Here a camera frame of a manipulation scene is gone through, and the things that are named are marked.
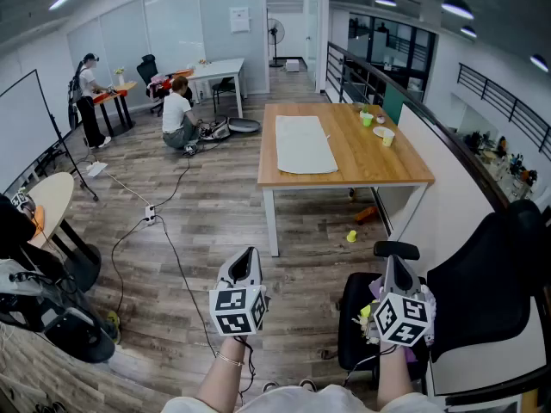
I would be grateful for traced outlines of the small black chair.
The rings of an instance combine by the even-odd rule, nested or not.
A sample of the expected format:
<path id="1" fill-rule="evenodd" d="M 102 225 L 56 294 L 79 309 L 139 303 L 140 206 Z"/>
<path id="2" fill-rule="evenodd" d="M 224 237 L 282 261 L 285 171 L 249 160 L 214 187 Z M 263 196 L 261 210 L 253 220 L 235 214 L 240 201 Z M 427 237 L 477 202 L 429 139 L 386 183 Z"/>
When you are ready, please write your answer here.
<path id="1" fill-rule="evenodd" d="M 220 104 L 220 95 L 222 93 L 236 94 L 236 84 L 234 77 L 223 77 L 219 83 L 212 86 L 214 112 L 217 112 L 217 106 Z"/>

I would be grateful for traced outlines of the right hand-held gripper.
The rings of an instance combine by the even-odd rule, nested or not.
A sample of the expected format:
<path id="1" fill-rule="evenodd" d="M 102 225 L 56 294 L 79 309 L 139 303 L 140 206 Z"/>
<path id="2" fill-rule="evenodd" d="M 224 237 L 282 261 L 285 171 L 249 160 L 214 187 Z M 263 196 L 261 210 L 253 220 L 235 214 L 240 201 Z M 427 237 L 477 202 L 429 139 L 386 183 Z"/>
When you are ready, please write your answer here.
<path id="1" fill-rule="evenodd" d="M 396 294 L 421 293 L 421 281 L 405 259 L 396 255 L 387 258 L 383 291 L 386 296 L 375 311 L 380 339 L 399 346 L 413 346 L 431 326 L 431 308 L 426 301 Z"/>

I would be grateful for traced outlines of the yellow green toy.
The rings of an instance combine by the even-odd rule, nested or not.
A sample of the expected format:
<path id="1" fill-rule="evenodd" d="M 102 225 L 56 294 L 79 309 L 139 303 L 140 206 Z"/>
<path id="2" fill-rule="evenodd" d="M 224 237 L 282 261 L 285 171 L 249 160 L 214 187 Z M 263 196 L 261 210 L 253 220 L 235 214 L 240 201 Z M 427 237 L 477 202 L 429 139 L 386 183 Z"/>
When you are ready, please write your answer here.
<path id="1" fill-rule="evenodd" d="M 352 322 L 359 325 L 362 337 L 367 344 L 380 343 L 380 334 L 375 322 L 375 310 L 379 308 L 379 305 L 379 300 L 373 300 L 369 305 L 364 306 L 360 310 L 360 314 L 357 317 L 352 318 Z"/>

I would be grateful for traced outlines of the white towel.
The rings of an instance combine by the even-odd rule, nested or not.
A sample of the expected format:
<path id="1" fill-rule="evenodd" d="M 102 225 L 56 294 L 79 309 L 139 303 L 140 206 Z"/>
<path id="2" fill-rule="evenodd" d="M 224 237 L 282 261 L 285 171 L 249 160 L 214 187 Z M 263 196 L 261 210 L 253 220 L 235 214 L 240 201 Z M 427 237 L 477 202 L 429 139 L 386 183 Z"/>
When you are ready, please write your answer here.
<path id="1" fill-rule="evenodd" d="M 294 175 L 330 174 L 338 171 L 318 116 L 275 118 L 277 168 Z"/>

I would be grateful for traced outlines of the black balcony railing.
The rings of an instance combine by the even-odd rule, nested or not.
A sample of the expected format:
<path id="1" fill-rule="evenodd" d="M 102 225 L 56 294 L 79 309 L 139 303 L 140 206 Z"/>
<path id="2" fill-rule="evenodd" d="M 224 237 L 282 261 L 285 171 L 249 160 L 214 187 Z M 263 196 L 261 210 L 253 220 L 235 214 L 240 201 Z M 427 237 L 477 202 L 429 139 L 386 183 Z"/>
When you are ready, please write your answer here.
<path id="1" fill-rule="evenodd" d="M 499 111 L 551 162 L 551 125 L 532 108 L 492 79 L 463 63 L 459 63 L 456 82 Z"/>

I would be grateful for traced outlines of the black standing fan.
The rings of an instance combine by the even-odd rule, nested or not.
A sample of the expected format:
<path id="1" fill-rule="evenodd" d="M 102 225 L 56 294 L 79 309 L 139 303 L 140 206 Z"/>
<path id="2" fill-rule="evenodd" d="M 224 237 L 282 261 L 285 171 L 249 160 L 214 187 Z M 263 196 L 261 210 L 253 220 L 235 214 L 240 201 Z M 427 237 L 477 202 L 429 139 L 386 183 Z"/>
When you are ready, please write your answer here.
<path id="1" fill-rule="evenodd" d="M 283 25 L 274 18 L 267 20 L 268 28 L 268 43 L 272 47 L 272 61 L 269 66 L 272 68 L 283 67 L 283 62 L 278 58 L 277 46 L 282 42 L 285 36 L 285 29 Z"/>

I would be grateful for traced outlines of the wooden table with white legs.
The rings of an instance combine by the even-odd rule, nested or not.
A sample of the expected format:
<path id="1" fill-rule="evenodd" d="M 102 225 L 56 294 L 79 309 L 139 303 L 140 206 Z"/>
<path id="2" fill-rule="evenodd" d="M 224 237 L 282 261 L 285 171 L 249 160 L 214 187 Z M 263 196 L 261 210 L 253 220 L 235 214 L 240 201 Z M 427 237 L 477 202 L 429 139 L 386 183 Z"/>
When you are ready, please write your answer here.
<path id="1" fill-rule="evenodd" d="M 337 169 L 331 173 L 292 174 L 278 168 L 276 119 L 289 117 L 296 124 L 300 117 L 316 117 L 323 128 L 323 141 L 334 156 Z M 416 212 L 425 190 L 435 178 L 410 141 L 386 118 L 394 132 L 389 146 L 362 125 L 351 104 L 302 103 L 268 104 L 263 117 L 262 143 L 257 184 L 263 191 L 268 228 L 269 253 L 279 256 L 274 192 L 319 188 L 397 188 L 412 187 L 412 193 L 392 225 L 388 238 L 399 241 Z"/>

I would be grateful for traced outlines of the gray open equipment case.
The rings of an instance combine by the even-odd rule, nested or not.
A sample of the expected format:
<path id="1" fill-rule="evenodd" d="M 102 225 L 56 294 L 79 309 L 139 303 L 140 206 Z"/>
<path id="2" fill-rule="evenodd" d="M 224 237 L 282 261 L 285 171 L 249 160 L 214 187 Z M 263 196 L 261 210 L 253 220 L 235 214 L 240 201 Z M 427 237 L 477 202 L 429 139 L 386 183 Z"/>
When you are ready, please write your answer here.
<path id="1" fill-rule="evenodd" d="M 257 133 L 259 130 L 258 121 L 220 115 L 214 122 L 200 128 L 199 138 L 201 141 L 220 141 L 233 133 Z"/>

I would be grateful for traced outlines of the orange floor object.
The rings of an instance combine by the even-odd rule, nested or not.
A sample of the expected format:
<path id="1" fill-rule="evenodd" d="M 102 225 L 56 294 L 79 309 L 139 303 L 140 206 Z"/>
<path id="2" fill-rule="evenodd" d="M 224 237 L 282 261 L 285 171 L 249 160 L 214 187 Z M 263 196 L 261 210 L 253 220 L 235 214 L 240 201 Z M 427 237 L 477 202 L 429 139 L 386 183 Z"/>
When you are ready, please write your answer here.
<path id="1" fill-rule="evenodd" d="M 357 213 L 354 217 L 355 222 L 358 225 L 364 225 L 365 223 L 372 221 L 373 219 L 376 219 L 379 217 L 379 209 L 377 206 L 369 206 L 359 213 Z"/>

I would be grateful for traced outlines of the green panel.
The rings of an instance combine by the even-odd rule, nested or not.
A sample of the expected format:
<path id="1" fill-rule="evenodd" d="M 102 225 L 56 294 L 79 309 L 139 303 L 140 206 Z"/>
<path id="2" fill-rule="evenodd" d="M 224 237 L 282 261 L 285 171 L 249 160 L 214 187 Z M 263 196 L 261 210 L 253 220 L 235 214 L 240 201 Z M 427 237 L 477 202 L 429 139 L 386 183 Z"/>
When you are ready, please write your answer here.
<path id="1" fill-rule="evenodd" d="M 399 123 L 403 103 L 407 101 L 407 97 L 404 96 L 400 89 L 397 89 L 390 83 L 386 85 L 382 108 L 394 124 Z"/>

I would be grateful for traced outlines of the person's left forearm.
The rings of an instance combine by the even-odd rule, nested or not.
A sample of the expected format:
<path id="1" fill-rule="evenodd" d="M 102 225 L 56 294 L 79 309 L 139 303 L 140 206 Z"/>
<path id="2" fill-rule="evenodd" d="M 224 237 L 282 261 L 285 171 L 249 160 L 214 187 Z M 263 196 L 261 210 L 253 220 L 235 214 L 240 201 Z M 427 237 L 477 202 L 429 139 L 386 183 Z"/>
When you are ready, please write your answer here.
<path id="1" fill-rule="evenodd" d="M 195 396 L 218 413 L 232 413 L 235 408 L 246 340 L 246 336 L 225 338 Z"/>

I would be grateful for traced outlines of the black high-back office chair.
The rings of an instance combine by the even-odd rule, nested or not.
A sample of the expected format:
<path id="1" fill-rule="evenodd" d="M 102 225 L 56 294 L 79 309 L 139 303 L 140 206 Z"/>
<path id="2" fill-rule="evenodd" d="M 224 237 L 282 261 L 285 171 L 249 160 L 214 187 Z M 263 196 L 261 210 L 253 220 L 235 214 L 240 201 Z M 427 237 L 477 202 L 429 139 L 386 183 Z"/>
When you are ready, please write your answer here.
<path id="1" fill-rule="evenodd" d="M 139 75 L 141 76 L 141 78 L 145 83 L 145 86 L 147 87 L 147 85 L 152 80 L 152 77 L 156 75 L 162 75 L 162 74 L 158 72 L 158 68 L 156 65 L 156 58 L 153 54 L 146 54 L 141 59 L 142 59 L 142 62 L 137 66 L 137 72 L 139 73 Z M 152 101 L 155 103 L 155 105 L 150 109 L 150 112 L 152 114 L 154 112 L 157 112 L 157 117 L 160 117 L 163 113 L 164 98 L 152 100 Z"/>

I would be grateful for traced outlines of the white paper poster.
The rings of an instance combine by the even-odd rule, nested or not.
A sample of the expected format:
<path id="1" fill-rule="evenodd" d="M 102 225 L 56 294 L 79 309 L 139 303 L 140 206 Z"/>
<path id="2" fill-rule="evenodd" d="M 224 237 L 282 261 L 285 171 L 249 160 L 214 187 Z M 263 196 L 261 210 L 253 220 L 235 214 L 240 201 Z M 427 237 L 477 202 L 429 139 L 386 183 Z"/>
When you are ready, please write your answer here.
<path id="1" fill-rule="evenodd" d="M 229 20 L 232 34 L 249 33 L 251 31 L 251 18 L 248 7 L 230 7 Z"/>

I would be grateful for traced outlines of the red orange mat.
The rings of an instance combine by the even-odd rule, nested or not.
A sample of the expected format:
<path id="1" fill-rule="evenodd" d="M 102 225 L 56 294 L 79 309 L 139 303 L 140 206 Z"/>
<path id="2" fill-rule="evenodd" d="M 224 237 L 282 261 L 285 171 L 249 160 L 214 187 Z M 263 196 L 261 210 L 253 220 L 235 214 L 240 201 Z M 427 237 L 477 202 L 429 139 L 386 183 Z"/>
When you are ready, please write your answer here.
<path id="1" fill-rule="evenodd" d="M 96 94 L 93 97 L 93 102 L 96 105 L 103 104 L 104 102 L 112 101 L 116 99 L 117 97 L 125 97 L 127 96 L 126 90 L 117 90 L 117 91 L 110 91 L 110 92 L 102 92 L 99 94 Z"/>

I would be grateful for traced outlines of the white desk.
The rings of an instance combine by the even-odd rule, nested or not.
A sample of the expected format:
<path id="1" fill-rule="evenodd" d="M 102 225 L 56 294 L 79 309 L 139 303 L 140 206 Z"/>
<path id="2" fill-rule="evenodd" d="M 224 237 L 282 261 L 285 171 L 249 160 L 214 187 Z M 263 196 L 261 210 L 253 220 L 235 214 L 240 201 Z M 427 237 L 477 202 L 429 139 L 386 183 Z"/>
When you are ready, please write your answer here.
<path id="1" fill-rule="evenodd" d="M 241 74 L 244 70 L 243 58 L 240 59 L 224 59 L 213 61 L 207 65 L 198 65 L 193 69 L 193 73 L 188 76 L 190 82 L 211 80 L 223 77 L 232 77 L 235 83 L 236 102 L 238 108 L 238 117 L 243 116 L 243 97 L 248 96 L 246 83 L 241 82 Z"/>

